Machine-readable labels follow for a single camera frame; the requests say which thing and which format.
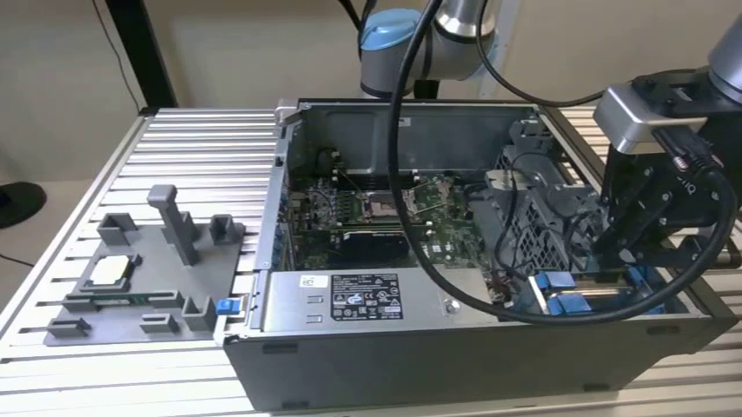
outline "wire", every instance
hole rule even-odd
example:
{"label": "wire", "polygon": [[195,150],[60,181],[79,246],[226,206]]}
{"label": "wire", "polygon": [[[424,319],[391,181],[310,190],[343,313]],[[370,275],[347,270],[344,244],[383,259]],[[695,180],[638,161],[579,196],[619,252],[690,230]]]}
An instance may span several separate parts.
{"label": "wire", "polygon": [[538,325],[586,325],[606,323],[610,321],[619,321],[629,319],[642,313],[646,313],[651,308],[666,302],[671,297],[674,297],[701,276],[706,268],[715,262],[717,255],[726,245],[729,234],[734,227],[734,221],[737,218],[737,195],[727,178],[721,173],[718,169],[711,169],[706,171],[702,176],[702,181],[705,180],[711,186],[711,190],[717,191],[719,196],[719,204],[717,205],[719,209],[717,226],[711,232],[711,236],[707,241],[706,248],[699,253],[698,258],[690,267],[681,273],[681,275],[667,283],[667,285],[655,293],[649,295],[646,298],[634,302],[631,305],[615,310],[606,311],[602,313],[583,314],[583,315],[568,315],[568,316],[551,316],[544,314],[531,314],[522,313],[506,308],[498,307],[479,300],[478,298],[468,295],[459,287],[456,287],[446,277],[438,272],[435,266],[432,265],[426,253],[422,249],[416,236],[414,234],[415,229],[411,225],[410,214],[407,213],[407,205],[404,203],[404,198],[402,195],[402,180],[399,176],[399,117],[402,115],[402,97],[404,91],[404,85],[411,73],[412,63],[415,61],[415,56],[418,55],[419,46],[423,42],[423,38],[430,28],[432,19],[438,8],[443,0],[430,0],[426,9],[422,12],[415,31],[410,43],[407,45],[407,50],[404,51],[404,56],[402,58],[402,65],[399,69],[399,74],[396,77],[396,84],[394,86],[392,95],[390,98],[390,115],[387,117],[387,171],[390,180],[390,190],[392,191],[394,206],[396,207],[396,212],[399,216],[399,221],[402,225],[402,230],[407,236],[407,241],[415,257],[418,259],[419,266],[423,268],[426,274],[435,284],[440,287],[447,294],[450,294],[456,300],[459,300],[468,307],[482,311],[486,314],[495,315],[503,319],[511,321],[520,321],[523,323],[538,324]]}
{"label": "wire", "polygon": [[479,52],[479,58],[482,60],[482,65],[484,66],[484,69],[487,70],[487,72],[490,72],[490,75],[498,81],[498,83],[502,84],[502,86],[506,89],[508,89],[508,91],[512,94],[515,94],[518,97],[520,97],[523,100],[528,101],[530,103],[538,104],[540,106],[546,106],[546,107],[579,106],[579,105],[582,105],[585,103],[590,103],[590,102],[595,101],[598,98],[601,98],[601,96],[603,95],[602,90],[598,91],[597,93],[593,93],[591,95],[585,96],[582,98],[578,98],[575,100],[568,100],[568,101],[546,100],[540,97],[531,96],[522,89],[519,89],[515,85],[508,83],[508,80],[504,79],[502,74],[498,72],[495,67],[491,65],[490,59],[487,58],[487,52],[484,52],[484,47],[482,45],[482,23],[483,23],[483,20],[484,20],[484,9],[487,8],[487,2],[488,2],[488,0],[484,0],[482,2],[482,7],[479,8],[479,14],[476,15],[475,43],[476,43],[476,51]]}
{"label": "wire", "polygon": [[[510,171],[512,172],[512,170],[515,170],[516,172],[520,173],[520,175],[523,176],[528,176],[526,174],[526,172],[523,172],[522,169],[515,168],[515,162],[518,162],[518,160],[520,159],[522,156],[540,156],[542,158],[544,158],[551,164],[554,164],[554,160],[543,153],[540,152],[523,152],[522,154],[518,154],[518,156],[515,157],[515,159],[512,160],[512,162],[510,163]],[[563,213],[559,212],[559,210],[556,209],[556,207],[554,206],[552,202],[548,200],[548,190],[546,190],[546,192],[543,193],[543,204],[546,205],[546,208],[548,210],[551,210],[551,212],[556,215],[556,217],[559,217],[563,221],[567,221],[570,219],[570,217],[567,215],[564,215]]]}
{"label": "wire", "polygon": [[356,9],[355,7],[352,7],[352,3],[350,2],[350,0],[338,0],[338,3],[340,3],[340,6],[343,6],[343,9],[346,10],[346,14],[350,17],[350,21],[352,22],[352,25],[356,27],[356,30],[360,30],[360,19],[358,19]]}
{"label": "wire", "polygon": [[520,274],[520,272],[512,268],[511,265],[504,263],[502,260],[502,244],[508,236],[510,228],[512,227],[512,221],[515,220],[515,212],[518,205],[518,184],[515,177],[512,176],[512,169],[510,170],[510,207],[508,216],[506,217],[504,226],[502,227],[502,232],[499,233],[498,241],[495,242],[495,261],[498,261],[499,267],[504,269],[506,273],[515,276],[520,281],[527,280],[527,276]]}
{"label": "wire", "polygon": [[105,35],[105,39],[108,40],[108,45],[111,46],[111,50],[116,55],[120,77],[124,80],[124,85],[127,86],[128,95],[131,96],[131,100],[135,102],[136,111],[139,113],[139,109],[141,108],[141,106],[139,106],[139,100],[135,96],[135,92],[131,89],[131,85],[128,84],[127,72],[124,71],[124,64],[120,60],[120,54],[119,51],[116,50],[116,46],[113,46],[113,41],[111,40],[111,34],[108,33],[108,28],[105,28],[105,23],[103,22],[101,10],[97,8],[97,3],[95,2],[95,0],[91,0],[91,3],[92,3],[92,8],[95,9],[95,15],[97,16],[97,21],[101,24],[103,34]]}
{"label": "wire", "polygon": [[20,259],[16,259],[16,258],[13,258],[12,256],[8,256],[8,255],[0,254],[0,258],[5,259],[7,261],[11,261],[11,262],[20,263],[21,265],[25,265],[27,267],[33,268],[33,266],[35,266],[31,262],[21,261]]}
{"label": "wire", "polygon": [[593,211],[585,211],[574,215],[571,219],[570,225],[567,227],[567,231],[564,232],[564,252],[567,252],[567,259],[570,260],[568,271],[571,271],[572,265],[578,265],[578,269],[585,272],[585,269],[579,266],[575,261],[574,254],[571,251],[571,237],[574,236],[575,232],[579,230],[579,224],[593,215]]}
{"label": "wire", "polygon": [[316,194],[318,196],[320,196],[324,201],[327,202],[327,209],[330,209],[330,216],[326,220],[331,220],[332,219],[332,215],[335,214],[335,210],[332,210],[332,201],[330,199],[330,197],[319,190],[316,189],[310,189],[310,194]]}

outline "metal slotted table surface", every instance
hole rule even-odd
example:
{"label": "metal slotted table surface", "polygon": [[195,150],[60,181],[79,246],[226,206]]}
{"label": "metal slotted table surface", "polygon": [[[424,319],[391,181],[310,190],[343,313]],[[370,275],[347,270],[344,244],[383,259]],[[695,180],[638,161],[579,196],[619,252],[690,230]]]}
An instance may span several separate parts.
{"label": "metal slotted table surface", "polygon": [[[563,114],[599,156],[607,140],[593,109]],[[228,213],[247,226],[234,294],[252,283],[275,147],[272,110],[168,109],[140,117],[80,205],[0,315],[0,414],[252,414],[222,348],[212,341],[45,347],[43,331],[99,244],[96,223],[108,212],[155,222],[149,187],[179,187],[177,202],[196,221]],[[734,238],[742,243],[739,229]],[[742,315],[742,274],[705,275]],[[618,393],[327,413],[332,416],[690,416],[742,415],[742,325],[703,351],[666,358]]]}

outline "power supply label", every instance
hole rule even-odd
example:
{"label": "power supply label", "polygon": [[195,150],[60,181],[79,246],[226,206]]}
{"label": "power supply label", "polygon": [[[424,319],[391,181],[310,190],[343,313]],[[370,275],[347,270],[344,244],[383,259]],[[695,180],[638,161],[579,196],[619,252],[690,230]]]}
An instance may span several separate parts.
{"label": "power supply label", "polygon": [[335,321],[402,319],[396,274],[334,275],[331,297]]}

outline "circuit board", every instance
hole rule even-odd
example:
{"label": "circuit board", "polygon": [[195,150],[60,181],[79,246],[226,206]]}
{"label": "circuit board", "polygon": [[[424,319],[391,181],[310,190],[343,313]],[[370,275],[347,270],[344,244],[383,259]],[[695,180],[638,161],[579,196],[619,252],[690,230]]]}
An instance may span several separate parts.
{"label": "circuit board", "polygon": [[[418,266],[390,191],[339,189],[328,179],[302,185],[291,195],[296,270]],[[430,260],[444,268],[490,269],[455,179],[443,173],[420,175],[403,198]]]}

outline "black pole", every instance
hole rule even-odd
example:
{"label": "black pole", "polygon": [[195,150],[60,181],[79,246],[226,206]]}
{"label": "black pole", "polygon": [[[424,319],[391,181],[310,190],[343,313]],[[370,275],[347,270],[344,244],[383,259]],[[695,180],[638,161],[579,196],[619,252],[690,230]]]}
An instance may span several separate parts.
{"label": "black pole", "polygon": [[414,84],[415,98],[435,99],[438,98],[439,80],[416,80]]}
{"label": "black pole", "polygon": [[177,107],[144,0],[105,0],[148,107]]}

